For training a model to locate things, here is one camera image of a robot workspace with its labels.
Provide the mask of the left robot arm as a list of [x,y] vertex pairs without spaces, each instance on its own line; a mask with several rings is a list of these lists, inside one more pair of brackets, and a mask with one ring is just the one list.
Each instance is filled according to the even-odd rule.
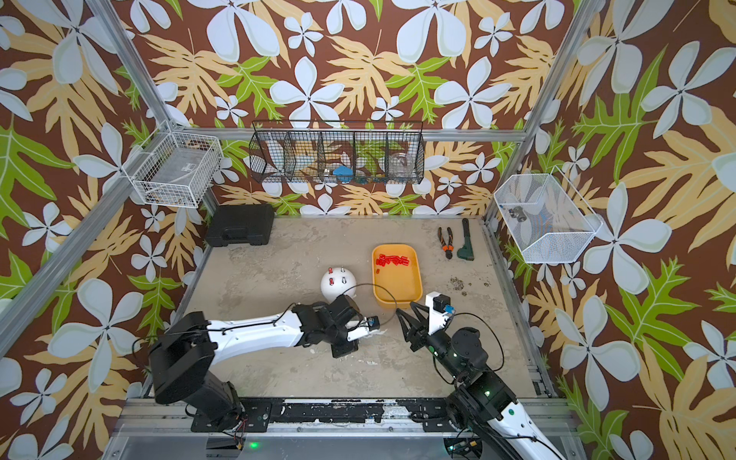
[[381,327],[357,303],[342,294],[331,303],[294,303],[281,314],[247,320],[208,320],[190,312],[149,349],[157,404],[184,402],[195,408],[193,430],[238,429],[246,409],[232,383],[217,378],[214,364],[276,348],[330,345],[334,358],[358,350],[358,343]]

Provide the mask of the white dome screw fixture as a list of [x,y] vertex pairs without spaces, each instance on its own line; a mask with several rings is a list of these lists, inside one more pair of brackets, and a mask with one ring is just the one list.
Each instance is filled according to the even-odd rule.
[[[332,303],[341,295],[347,295],[351,298],[356,296],[357,280],[353,272],[343,266],[331,266],[333,268],[333,274],[329,274],[328,270],[323,275],[320,282],[320,291],[328,303]],[[347,284],[341,283],[341,278],[347,278]],[[335,285],[329,285],[329,278],[335,280]]]

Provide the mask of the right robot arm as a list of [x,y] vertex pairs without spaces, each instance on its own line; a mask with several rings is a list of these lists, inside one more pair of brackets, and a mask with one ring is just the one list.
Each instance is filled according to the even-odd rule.
[[397,310],[404,340],[414,352],[429,351],[435,366],[448,373],[452,393],[446,398],[448,418],[460,431],[483,444],[496,459],[563,459],[564,454],[532,421],[510,386],[488,364],[481,331],[448,325],[456,318],[448,306],[437,309],[414,303]]

